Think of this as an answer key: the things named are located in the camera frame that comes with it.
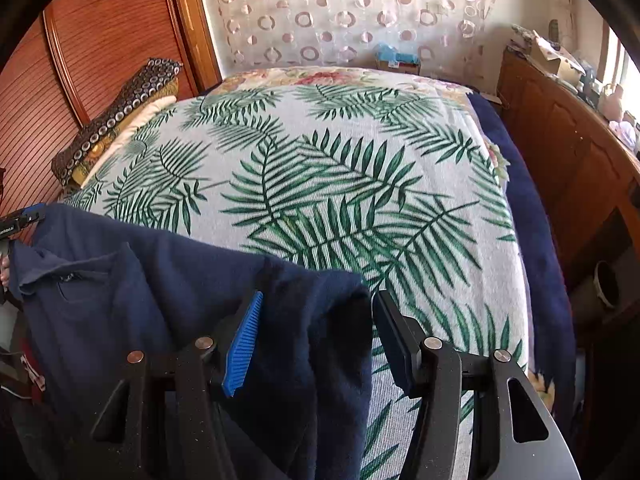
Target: black metal bracket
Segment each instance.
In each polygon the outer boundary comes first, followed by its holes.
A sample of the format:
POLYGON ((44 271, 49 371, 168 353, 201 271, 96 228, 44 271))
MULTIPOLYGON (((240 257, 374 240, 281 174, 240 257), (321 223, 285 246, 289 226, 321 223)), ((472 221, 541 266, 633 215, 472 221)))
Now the black metal bracket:
POLYGON ((181 468, 188 480, 236 480, 222 431, 220 353, 210 336, 177 354, 133 351, 122 378, 72 450, 68 478, 152 480, 168 469, 166 394, 175 392, 181 468))
POLYGON ((373 297, 373 319, 394 381, 422 398, 400 480, 452 477, 462 390, 474 391, 469 480, 580 479, 562 434, 509 352, 457 352, 402 316, 384 290, 373 297))

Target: wooden dresser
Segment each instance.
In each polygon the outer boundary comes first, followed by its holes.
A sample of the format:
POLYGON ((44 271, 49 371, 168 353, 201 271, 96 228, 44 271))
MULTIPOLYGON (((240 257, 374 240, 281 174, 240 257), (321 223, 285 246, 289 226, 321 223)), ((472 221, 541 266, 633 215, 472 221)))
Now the wooden dresser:
POLYGON ((498 96, 549 216, 567 289, 630 243, 640 258, 640 162, 604 118, 510 51, 498 96))

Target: window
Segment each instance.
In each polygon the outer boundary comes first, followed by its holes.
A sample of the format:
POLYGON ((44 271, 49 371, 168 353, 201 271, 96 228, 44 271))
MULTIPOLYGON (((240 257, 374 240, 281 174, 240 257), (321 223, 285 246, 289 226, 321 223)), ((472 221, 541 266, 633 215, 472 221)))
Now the window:
POLYGON ((628 52, 625 52, 620 84, 625 89, 622 105, 636 120, 640 120, 640 72, 628 52))
POLYGON ((626 111, 640 121, 640 72, 630 58, 613 30, 609 29, 609 38, 603 49, 607 49, 604 66, 604 84, 620 84, 625 89, 622 105, 626 111))

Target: clutter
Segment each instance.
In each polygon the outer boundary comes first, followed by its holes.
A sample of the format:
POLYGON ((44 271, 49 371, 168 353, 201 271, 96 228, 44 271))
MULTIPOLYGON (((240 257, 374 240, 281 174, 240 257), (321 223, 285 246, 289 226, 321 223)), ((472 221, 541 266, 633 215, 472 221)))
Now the clutter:
POLYGON ((624 108, 622 106, 622 96, 625 89, 620 85, 613 83, 607 84, 600 93, 600 101, 598 102, 598 111, 604 115, 607 121, 622 122, 624 116, 624 108))
POLYGON ((420 58, 398 52, 395 47, 380 43, 376 47, 376 68, 388 72, 420 75, 420 58))
POLYGON ((561 47, 556 52, 551 44, 542 38, 535 30, 536 41, 531 50, 532 59, 549 74, 557 75, 561 80, 576 86, 580 78, 585 75, 584 69, 580 66, 569 52, 561 47))
POLYGON ((611 121, 609 122, 609 128, 616 134, 622 144, 632 151, 636 149, 636 129, 631 123, 611 121))
POLYGON ((580 66, 584 69, 584 76, 580 78, 580 81, 584 83, 585 88, 590 88, 593 81, 596 79, 596 69, 588 61, 582 59, 578 55, 574 55, 580 66))
POLYGON ((567 81, 565 81, 563 79, 560 79, 556 74, 550 74, 550 77, 551 77, 551 79, 554 79, 555 82, 557 82, 559 85, 565 87, 572 94, 578 95, 580 93, 579 90, 575 86, 573 86, 571 83, 569 83, 569 82, 567 82, 567 81))
POLYGON ((523 54, 531 54, 533 43, 536 41, 534 33, 528 28, 519 25, 511 25, 511 30, 513 33, 511 34, 509 46, 523 54))

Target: bedspread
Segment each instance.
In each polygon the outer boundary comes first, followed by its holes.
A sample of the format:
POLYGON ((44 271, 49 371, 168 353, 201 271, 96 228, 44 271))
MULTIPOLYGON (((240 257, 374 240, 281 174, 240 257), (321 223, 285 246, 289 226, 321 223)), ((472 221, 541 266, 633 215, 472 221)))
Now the bedspread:
MULTIPOLYGON (((67 203, 311 269, 359 272, 425 331, 527 362, 526 285, 501 186, 463 87, 361 69, 227 79, 141 128, 67 203)), ((360 477, 398 475, 418 403, 374 333, 360 477)), ((472 396, 455 478, 466 478, 472 396)))

